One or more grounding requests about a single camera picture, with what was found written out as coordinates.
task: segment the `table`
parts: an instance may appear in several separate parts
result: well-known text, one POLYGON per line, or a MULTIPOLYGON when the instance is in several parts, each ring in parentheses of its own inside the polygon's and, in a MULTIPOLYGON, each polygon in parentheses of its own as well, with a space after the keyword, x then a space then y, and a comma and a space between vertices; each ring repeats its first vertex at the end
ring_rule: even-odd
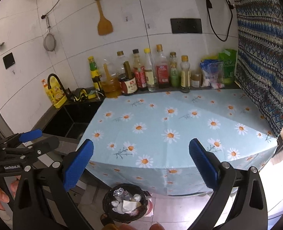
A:
POLYGON ((239 169, 261 169, 277 141, 241 90, 195 90, 105 99, 88 125, 94 142, 87 170, 110 187, 132 183, 162 195, 208 192, 188 152, 197 138, 239 169))

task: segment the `blue patterned curtain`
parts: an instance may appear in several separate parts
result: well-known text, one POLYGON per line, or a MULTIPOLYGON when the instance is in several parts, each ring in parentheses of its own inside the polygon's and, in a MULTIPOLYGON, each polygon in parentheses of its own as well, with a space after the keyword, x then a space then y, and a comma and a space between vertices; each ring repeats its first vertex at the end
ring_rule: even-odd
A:
POLYGON ((283 127, 283 5, 235 0, 239 26, 236 81, 278 136, 283 127))

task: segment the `hanging cord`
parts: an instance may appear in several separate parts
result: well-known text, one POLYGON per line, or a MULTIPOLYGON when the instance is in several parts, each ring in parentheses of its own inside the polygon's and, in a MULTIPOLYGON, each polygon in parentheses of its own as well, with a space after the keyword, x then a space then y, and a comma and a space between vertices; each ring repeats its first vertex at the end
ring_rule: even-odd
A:
POLYGON ((210 12, 209 12, 209 8, 213 8, 213 7, 212 7, 212 4, 211 4, 210 0, 206 0, 206 10, 207 10, 207 14, 209 15, 209 20, 210 20, 210 25, 211 25, 212 31, 214 32, 214 34, 216 35, 216 37, 217 37, 218 39, 220 39, 221 41, 226 41, 226 40, 228 39, 229 31, 230 31, 230 27, 231 27, 231 23, 232 23, 232 19, 233 19, 232 9, 234 9, 234 5, 232 5, 229 0, 225 0, 225 1, 228 3, 228 7, 229 7, 230 12, 231 12, 231 20, 230 20, 230 23, 229 23, 227 36, 226 36, 226 38, 223 40, 223 39, 221 39, 221 38, 216 34, 215 30, 213 29, 212 21, 211 21, 211 16, 210 16, 210 12))
POLYGON ((58 1, 55 3, 55 5, 52 7, 52 9, 49 10, 49 12, 47 12, 45 15, 42 15, 42 16, 41 16, 41 19, 44 19, 44 18, 54 9, 54 7, 58 4, 59 1, 60 1, 60 0, 58 0, 58 1))

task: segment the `black sink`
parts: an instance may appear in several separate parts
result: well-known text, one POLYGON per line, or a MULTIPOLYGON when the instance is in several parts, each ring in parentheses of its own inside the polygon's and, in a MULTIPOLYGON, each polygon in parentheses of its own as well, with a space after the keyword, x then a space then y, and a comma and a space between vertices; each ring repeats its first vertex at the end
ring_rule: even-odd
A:
POLYGON ((58 110, 42 132, 79 140, 101 104, 102 101, 66 104, 58 110))

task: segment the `hanging spatula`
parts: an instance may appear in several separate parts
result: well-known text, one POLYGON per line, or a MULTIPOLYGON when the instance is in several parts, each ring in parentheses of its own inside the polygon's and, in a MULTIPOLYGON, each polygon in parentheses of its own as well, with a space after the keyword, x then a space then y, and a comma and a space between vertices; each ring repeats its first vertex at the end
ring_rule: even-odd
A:
POLYGON ((112 23, 106 19, 103 15, 100 0, 95 0, 98 5, 99 13, 100 13, 100 21, 98 23, 98 34, 99 35, 108 35, 113 32, 112 23))

